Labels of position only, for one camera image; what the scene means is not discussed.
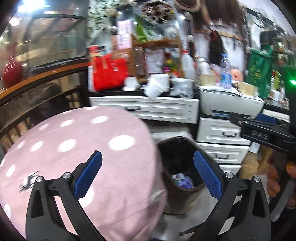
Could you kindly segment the right hand painted nails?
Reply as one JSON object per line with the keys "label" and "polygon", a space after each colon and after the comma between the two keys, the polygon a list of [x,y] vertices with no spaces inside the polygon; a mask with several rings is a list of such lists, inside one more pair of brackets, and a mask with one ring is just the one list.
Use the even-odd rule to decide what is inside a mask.
{"label": "right hand painted nails", "polygon": [[[267,171],[267,193],[271,198],[276,197],[276,195],[280,192],[280,185],[277,183],[278,181],[278,171],[273,165],[273,158],[270,157],[268,160],[269,169]],[[292,161],[288,161],[285,167],[287,173],[295,179],[295,163]],[[287,207],[294,209],[295,208],[295,192],[289,198],[287,202]]]}

